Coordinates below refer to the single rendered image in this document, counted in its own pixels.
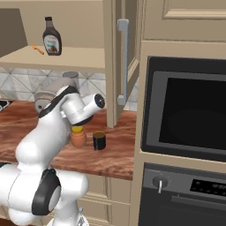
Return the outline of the small orange honey dipper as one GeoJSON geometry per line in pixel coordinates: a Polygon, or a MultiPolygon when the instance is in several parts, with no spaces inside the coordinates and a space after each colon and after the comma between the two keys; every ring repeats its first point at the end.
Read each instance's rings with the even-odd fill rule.
{"type": "Polygon", "coordinates": [[[42,50],[40,50],[37,46],[32,45],[32,48],[33,48],[34,50],[37,50],[40,54],[44,55],[44,52],[43,52],[42,50]]]}

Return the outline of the beige open cabinet door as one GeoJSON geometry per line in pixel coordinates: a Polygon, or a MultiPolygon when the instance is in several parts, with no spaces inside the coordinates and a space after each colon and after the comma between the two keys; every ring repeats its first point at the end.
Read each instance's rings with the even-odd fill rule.
{"type": "Polygon", "coordinates": [[[124,33],[119,19],[129,20],[127,101],[139,76],[143,0],[103,0],[107,125],[113,128],[124,109],[117,97],[124,92],[124,33]]]}

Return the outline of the black oven knob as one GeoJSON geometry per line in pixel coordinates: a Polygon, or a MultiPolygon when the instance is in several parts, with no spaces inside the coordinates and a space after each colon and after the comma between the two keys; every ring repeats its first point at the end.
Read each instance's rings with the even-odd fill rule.
{"type": "Polygon", "coordinates": [[[153,186],[157,188],[159,193],[162,192],[162,189],[168,185],[168,180],[166,177],[155,177],[153,179],[153,186]]]}

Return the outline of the grey stand mixer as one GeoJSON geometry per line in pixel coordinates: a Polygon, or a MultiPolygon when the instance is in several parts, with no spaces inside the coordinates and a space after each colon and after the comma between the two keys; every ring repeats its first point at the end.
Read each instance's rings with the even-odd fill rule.
{"type": "Polygon", "coordinates": [[[40,113],[57,95],[64,86],[78,87],[79,74],[77,72],[65,72],[61,78],[50,83],[34,95],[34,109],[40,113]]]}

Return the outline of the black mug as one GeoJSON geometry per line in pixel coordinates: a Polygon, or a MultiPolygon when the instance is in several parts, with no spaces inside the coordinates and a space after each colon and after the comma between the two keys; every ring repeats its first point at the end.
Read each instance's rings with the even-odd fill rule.
{"type": "Polygon", "coordinates": [[[93,133],[94,150],[103,150],[106,147],[106,134],[104,131],[93,133]]]}

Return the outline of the orange honey bottle yellow cap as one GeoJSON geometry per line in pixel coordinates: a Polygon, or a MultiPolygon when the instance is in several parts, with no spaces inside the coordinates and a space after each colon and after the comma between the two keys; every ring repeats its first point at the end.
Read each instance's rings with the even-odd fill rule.
{"type": "Polygon", "coordinates": [[[82,126],[73,126],[71,142],[75,147],[83,147],[87,142],[87,136],[82,126]]]}

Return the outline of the black built-in microwave oven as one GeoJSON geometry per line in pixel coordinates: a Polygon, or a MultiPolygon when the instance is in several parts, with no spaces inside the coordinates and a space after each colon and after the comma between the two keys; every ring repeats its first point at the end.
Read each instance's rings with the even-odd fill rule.
{"type": "Polygon", "coordinates": [[[226,59],[147,58],[140,148],[226,162],[226,59]]]}

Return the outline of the dark brown syrup bottle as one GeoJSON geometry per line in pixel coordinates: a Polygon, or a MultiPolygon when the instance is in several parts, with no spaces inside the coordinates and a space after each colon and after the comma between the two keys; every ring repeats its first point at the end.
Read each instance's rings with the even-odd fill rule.
{"type": "Polygon", "coordinates": [[[42,35],[44,47],[49,56],[60,56],[62,40],[60,33],[55,29],[51,17],[46,17],[46,29],[42,35]]]}

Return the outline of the beige shaded cabinet door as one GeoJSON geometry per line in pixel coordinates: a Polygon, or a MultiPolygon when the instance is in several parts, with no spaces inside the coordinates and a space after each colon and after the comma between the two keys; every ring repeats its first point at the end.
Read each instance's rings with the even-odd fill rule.
{"type": "Polygon", "coordinates": [[[0,57],[27,45],[19,9],[0,9],[0,57]]]}

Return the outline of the beige base cabinet door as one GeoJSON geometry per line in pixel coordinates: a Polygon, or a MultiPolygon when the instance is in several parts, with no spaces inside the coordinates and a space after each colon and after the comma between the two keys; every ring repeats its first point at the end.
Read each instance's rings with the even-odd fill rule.
{"type": "Polygon", "coordinates": [[[129,226],[130,180],[87,175],[89,190],[78,200],[90,226],[129,226]]]}

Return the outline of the beige cabinet door above oven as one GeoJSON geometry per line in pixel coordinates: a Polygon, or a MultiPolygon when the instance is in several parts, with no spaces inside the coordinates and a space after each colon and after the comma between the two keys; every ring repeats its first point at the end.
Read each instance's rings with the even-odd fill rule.
{"type": "Polygon", "coordinates": [[[226,41],[226,0],[146,0],[145,40],[226,41]]]}

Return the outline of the beige wall cabinet shelf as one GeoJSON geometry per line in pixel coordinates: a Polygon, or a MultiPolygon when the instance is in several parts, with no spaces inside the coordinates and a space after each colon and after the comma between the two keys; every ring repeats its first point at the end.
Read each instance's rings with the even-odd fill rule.
{"type": "Polygon", "coordinates": [[[0,9],[19,9],[27,45],[0,57],[1,66],[59,71],[104,72],[102,0],[0,0],[0,9]],[[42,34],[45,18],[53,19],[62,38],[62,54],[49,56],[42,34]]]}

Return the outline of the black hob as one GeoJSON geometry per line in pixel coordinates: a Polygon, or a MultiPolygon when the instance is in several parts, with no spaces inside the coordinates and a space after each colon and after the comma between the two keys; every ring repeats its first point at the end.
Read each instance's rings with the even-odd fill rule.
{"type": "Polygon", "coordinates": [[[12,104],[12,101],[0,100],[0,112],[12,104]]]}

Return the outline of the beige tall oven cabinet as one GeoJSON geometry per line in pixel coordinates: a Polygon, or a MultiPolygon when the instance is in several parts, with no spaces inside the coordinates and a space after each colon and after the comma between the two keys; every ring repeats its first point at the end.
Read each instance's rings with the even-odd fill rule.
{"type": "Polygon", "coordinates": [[[131,210],[129,226],[138,226],[143,167],[146,162],[161,163],[169,166],[186,167],[190,169],[208,170],[221,173],[226,171],[225,162],[195,160],[191,158],[176,157],[164,154],[145,153],[140,149],[147,72],[147,58],[149,56],[157,56],[226,59],[226,41],[215,42],[145,40],[143,37],[145,1],[146,0],[143,0],[142,4],[141,49],[139,61],[139,99],[136,123],[134,170],[131,191],[131,210]]]}

